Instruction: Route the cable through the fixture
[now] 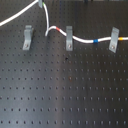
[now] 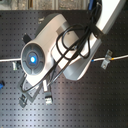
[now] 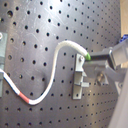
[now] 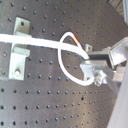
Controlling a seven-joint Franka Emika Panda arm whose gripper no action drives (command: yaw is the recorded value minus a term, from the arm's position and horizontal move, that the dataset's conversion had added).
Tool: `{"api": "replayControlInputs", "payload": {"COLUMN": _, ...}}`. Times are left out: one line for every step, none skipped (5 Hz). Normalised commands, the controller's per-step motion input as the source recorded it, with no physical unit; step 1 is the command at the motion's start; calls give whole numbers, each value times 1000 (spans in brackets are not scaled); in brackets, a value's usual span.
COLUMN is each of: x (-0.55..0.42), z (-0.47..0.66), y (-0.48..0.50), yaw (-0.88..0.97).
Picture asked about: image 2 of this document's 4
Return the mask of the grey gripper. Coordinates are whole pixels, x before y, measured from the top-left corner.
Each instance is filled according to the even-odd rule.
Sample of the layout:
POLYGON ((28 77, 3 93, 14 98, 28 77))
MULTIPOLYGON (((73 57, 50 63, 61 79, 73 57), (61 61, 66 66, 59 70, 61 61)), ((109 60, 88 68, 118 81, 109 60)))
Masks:
POLYGON ((18 89, 22 92, 22 95, 19 97, 19 104, 21 107, 25 107, 27 105, 27 99, 35 99, 40 92, 41 89, 44 90, 44 99, 47 105, 51 105, 53 103, 52 93, 49 91, 49 87, 47 86, 48 80, 45 79, 38 84, 30 87, 25 90, 23 87, 26 83, 26 75, 24 75, 20 82, 18 83, 18 89), (35 93, 31 96, 29 94, 30 91, 35 89, 35 93))

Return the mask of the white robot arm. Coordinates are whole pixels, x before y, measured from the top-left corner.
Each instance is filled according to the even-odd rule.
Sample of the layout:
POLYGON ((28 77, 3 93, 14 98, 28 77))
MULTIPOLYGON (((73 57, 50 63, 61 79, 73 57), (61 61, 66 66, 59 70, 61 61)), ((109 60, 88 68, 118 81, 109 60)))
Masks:
POLYGON ((50 86, 61 75, 79 80, 87 71, 101 40, 110 30, 126 0, 90 0, 89 23, 69 25, 62 14, 48 15, 33 40, 21 52, 24 75, 18 88, 19 104, 33 102, 44 88, 45 102, 52 103, 50 86))

